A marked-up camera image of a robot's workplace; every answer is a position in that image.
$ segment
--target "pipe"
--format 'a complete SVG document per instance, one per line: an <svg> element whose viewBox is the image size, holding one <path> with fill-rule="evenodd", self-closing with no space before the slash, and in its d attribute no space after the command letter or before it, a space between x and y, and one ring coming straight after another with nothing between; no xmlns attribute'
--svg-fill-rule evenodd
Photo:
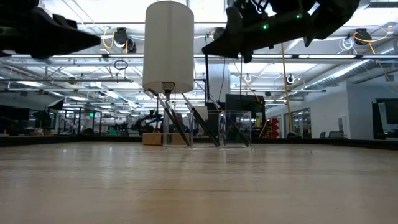
<svg viewBox="0 0 398 224"><path fill-rule="evenodd" d="M377 51L380 52L380 54L382 55L395 55L398 53L397 41L398 37L378 47ZM357 74L366 72L367 70L372 70L378 66L379 64L375 60L371 59L359 60L349 65L340 65L321 75L319 80L312 82L308 85L302 85L297 89L311 89L316 88L318 85L330 86L332 84L337 84L343 80L351 78Z"/></svg>
<svg viewBox="0 0 398 224"><path fill-rule="evenodd" d="M76 79L76 80L66 80L66 79L53 79L53 80L41 80L41 79L0 79L0 82L134 82L129 79Z"/></svg>

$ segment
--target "computer monitor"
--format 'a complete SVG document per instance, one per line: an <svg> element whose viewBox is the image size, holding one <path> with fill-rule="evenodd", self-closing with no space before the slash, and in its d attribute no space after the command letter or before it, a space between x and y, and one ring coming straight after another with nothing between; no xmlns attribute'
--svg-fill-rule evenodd
<svg viewBox="0 0 398 224"><path fill-rule="evenodd" d="M227 111L250 111L252 118L256 118L256 113L261 113L264 122L266 119L263 96L227 94L225 95L225 108Z"/></svg>

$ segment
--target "hardwood floor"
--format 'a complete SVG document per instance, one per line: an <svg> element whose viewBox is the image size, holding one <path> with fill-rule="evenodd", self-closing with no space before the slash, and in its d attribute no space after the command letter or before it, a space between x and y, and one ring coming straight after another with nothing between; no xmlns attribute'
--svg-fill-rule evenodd
<svg viewBox="0 0 398 224"><path fill-rule="evenodd" d="M0 148L0 223L398 223L398 152Z"/></svg>

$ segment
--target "white wall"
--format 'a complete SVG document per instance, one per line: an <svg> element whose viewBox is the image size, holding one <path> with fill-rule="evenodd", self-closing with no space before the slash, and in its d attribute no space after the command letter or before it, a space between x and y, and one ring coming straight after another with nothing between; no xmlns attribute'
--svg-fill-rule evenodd
<svg viewBox="0 0 398 224"><path fill-rule="evenodd" d="M376 102L378 98L398 98L398 90L392 86L388 89L385 85L347 86L352 139L373 140L372 102Z"/></svg>
<svg viewBox="0 0 398 224"><path fill-rule="evenodd" d="M348 138L351 137L346 82L340 83L338 87L326 88L326 93L310 93L305 97L305 101L290 102L291 112L305 108L311 109L312 138L319 138L322 131L326 131L327 133L338 131L338 119L344 116L346 117L346 123L343 124L346 126L345 134ZM283 117L286 113L287 107L280 106L269 109L266 116L267 118L278 115L282 115Z"/></svg>

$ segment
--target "white cylindrical lamp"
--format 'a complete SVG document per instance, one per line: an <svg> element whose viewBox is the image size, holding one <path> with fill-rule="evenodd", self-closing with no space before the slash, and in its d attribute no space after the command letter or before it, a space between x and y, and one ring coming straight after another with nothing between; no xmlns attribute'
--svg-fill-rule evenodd
<svg viewBox="0 0 398 224"><path fill-rule="evenodd" d="M142 86L164 93L163 83L174 83L172 93L193 90L193 12L184 4L159 1L146 10Z"/></svg>

